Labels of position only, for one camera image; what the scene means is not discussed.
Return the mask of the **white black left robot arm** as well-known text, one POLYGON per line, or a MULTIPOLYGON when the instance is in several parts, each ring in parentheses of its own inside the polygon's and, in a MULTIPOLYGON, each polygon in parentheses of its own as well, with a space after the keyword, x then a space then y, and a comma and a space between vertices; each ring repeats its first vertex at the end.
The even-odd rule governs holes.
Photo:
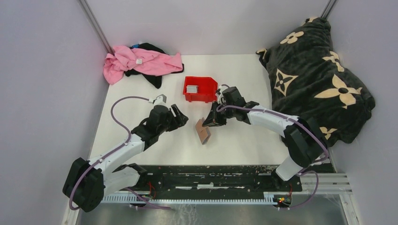
POLYGON ((145 189, 148 179, 142 175, 141 167, 123 166, 123 163, 154 145, 161 134, 183 127, 188 120, 176 105, 155 105, 149 116, 129 131, 127 139, 114 149, 88 160, 76 159, 62 189, 69 198, 69 208, 90 212, 103 197, 118 190, 145 189))

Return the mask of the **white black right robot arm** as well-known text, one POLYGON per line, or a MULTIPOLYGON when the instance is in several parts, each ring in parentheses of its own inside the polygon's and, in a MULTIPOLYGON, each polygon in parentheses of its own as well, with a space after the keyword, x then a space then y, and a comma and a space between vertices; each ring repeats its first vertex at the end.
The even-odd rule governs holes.
POLYGON ((283 139, 289 154, 272 172, 274 190, 284 191, 293 176, 329 157, 327 141, 314 118, 283 114, 257 102, 247 102, 236 87, 222 85, 215 95, 217 100, 212 103, 203 127, 224 126, 228 119, 235 118, 249 125, 265 127, 283 139))

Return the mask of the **red plastic bin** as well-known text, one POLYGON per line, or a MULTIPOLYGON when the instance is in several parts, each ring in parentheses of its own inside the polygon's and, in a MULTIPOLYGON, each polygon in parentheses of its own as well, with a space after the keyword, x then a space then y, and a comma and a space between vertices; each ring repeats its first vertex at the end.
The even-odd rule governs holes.
POLYGON ((213 102, 216 100, 215 92, 218 89, 218 83, 212 77, 186 76, 184 80, 183 95, 188 102, 213 102), (197 85, 198 93, 186 93, 187 85, 197 85))

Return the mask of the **tan leather card holder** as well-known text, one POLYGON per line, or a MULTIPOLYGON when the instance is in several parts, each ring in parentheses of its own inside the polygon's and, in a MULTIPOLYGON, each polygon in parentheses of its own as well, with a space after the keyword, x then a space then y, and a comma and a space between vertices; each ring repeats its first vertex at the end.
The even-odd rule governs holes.
POLYGON ((201 118, 197 121, 197 123, 195 124, 195 130, 198 134, 198 137, 200 139, 200 143, 202 145, 205 145, 209 138, 211 137, 211 133, 209 130, 209 127, 204 127, 203 123, 204 123, 205 119, 201 118))

